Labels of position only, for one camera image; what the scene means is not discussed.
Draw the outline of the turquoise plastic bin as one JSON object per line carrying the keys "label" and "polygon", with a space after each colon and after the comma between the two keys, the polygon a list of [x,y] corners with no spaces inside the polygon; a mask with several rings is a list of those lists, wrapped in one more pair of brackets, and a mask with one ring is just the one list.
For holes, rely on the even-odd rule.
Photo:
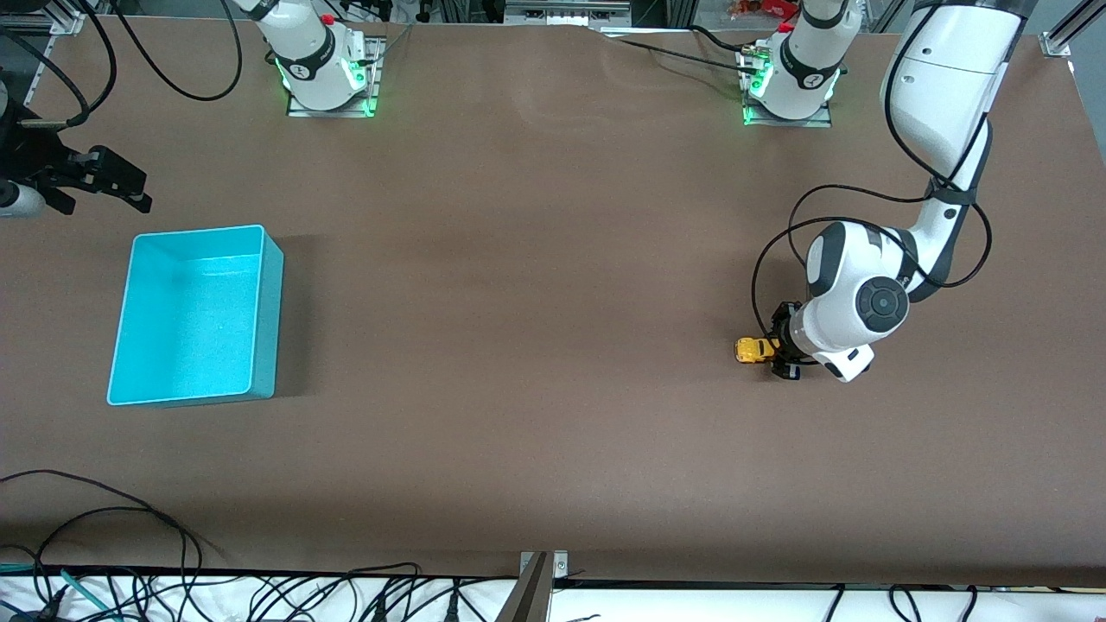
{"label": "turquoise plastic bin", "polygon": [[283,273],[284,253],[261,225],[135,236],[106,402],[273,397]]}

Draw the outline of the red orange item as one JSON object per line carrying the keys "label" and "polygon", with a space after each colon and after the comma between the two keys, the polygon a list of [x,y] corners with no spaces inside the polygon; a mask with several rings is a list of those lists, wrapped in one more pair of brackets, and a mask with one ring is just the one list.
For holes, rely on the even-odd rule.
{"label": "red orange item", "polygon": [[799,0],[730,0],[727,15],[770,15],[779,21],[787,21],[799,13]]}

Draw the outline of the grey metal device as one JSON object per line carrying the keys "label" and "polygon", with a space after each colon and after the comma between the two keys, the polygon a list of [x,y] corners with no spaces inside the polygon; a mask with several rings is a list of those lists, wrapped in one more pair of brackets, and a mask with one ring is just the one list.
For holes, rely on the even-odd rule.
{"label": "grey metal device", "polygon": [[629,0],[505,0],[505,25],[630,28]]}

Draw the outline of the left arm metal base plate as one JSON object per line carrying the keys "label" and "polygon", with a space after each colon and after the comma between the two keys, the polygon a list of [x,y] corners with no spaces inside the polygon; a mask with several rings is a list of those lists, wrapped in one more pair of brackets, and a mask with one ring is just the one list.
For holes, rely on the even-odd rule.
{"label": "left arm metal base plate", "polygon": [[[826,86],[805,91],[793,89],[787,92],[774,90],[782,86],[790,75],[779,71],[772,62],[772,51],[766,46],[741,46],[734,53],[738,68],[750,68],[751,73],[740,79],[744,124],[761,124],[784,127],[830,127],[830,96],[839,71],[834,71]],[[770,104],[779,104],[783,111],[808,111],[808,117],[782,117]]]}

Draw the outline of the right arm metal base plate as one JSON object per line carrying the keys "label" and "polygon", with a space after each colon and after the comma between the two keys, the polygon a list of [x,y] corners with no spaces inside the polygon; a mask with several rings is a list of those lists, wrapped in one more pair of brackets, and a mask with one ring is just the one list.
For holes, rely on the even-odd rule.
{"label": "right arm metal base plate", "polygon": [[328,28],[334,46],[317,68],[276,60],[288,91],[288,117],[375,117],[386,48],[384,38],[366,37],[342,24]]}

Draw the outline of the metal table edge bracket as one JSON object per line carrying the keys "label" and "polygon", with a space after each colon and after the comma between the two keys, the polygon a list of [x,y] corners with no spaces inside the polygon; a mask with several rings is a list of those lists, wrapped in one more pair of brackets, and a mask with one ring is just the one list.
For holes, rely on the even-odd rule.
{"label": "metal table edge bracket", "polygon": [[549,622],[554,582],[568,576],[568,551],[520,554],[520,576],[495,622]]}

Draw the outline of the short aluminium frame profile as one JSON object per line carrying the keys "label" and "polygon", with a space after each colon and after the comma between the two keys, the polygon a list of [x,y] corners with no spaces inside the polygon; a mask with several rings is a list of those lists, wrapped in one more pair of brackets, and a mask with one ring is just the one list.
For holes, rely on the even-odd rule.
{"label": "short aluminium frame profile", "polygon": [[1103,15],[1106,15],[1106,0],[1078,0],[1058,23],[1039,37],[1043,55],[1070,56],[1071,44]]}

